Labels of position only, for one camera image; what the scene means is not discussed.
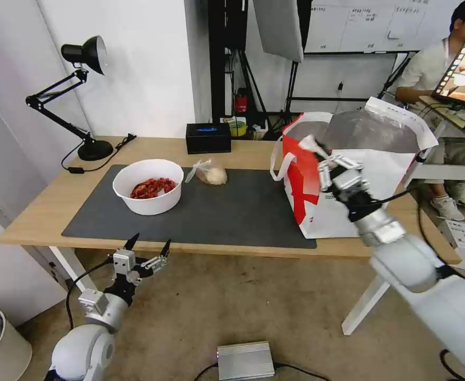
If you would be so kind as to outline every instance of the lamp base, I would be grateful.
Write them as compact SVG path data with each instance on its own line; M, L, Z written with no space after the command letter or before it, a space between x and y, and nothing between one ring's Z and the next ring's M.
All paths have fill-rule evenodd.
M95 161L105 159L112 154L114 148L105 140L85 139L84 144L77 150L81 160Z

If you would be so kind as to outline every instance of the fire extinguisher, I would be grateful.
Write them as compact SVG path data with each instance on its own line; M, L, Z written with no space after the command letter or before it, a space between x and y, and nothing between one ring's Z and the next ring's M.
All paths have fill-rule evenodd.
M243 87L238 89L234 98L234 111L237 113L247 111L247 91Z

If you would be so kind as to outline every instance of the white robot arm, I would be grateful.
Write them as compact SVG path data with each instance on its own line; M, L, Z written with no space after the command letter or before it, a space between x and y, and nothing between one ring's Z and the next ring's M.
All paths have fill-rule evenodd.
M119 330L125 310L143 278L152 276L167 264L169 240L160 255L150 260L131 251L139 238L132 237L107 262L114 264L115 279L104 292L86 289L79 302L86 310L87 324L72 329L52 352L52 364L45 381L100 381L114 355L114 334Z
M465 366L465 278L404 228L368 193L361 165L331 155L309 135L300 147L319 160L321 190L348 209L366 246L370 264L409 303L416 315Z

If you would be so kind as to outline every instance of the whiteboard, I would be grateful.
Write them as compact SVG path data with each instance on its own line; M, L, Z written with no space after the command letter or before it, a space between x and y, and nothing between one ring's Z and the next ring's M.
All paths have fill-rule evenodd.
M462 0L313 0L305 53L420 50L449 34Z

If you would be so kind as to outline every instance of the white trash bin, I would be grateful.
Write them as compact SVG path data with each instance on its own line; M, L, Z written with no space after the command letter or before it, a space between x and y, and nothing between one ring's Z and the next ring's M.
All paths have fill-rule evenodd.
M31 344L9 323L0 311L3 327L0 336L0 381L17 381L31 361Z

